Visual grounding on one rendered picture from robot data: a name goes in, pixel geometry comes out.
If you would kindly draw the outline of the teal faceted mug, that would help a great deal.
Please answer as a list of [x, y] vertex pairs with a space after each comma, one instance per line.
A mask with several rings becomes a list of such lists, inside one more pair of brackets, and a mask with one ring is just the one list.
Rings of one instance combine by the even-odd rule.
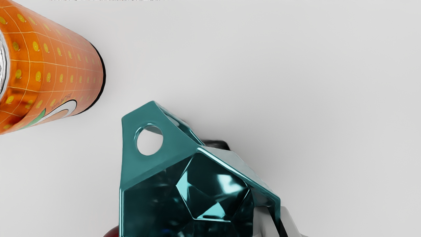
[[278, 195], [155, 101], [122, 117], [122, 141], [120, 237], [252, 237], [260, 206], [287, 237]]

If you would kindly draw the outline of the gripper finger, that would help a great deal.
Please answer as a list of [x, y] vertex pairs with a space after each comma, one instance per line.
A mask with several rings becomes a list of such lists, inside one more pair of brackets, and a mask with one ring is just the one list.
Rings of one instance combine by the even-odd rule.
[[288, 237], [308, 237], [301, 234], [285, 206], [280, 207], [280, 219]]

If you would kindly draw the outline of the orange patterned can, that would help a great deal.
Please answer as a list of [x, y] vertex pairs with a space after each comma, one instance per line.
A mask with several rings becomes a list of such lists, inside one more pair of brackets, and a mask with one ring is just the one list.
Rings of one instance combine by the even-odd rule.
[[87, 111], [105, 80], [104, 62], [88, 40], [0, 0], [0, 135]]

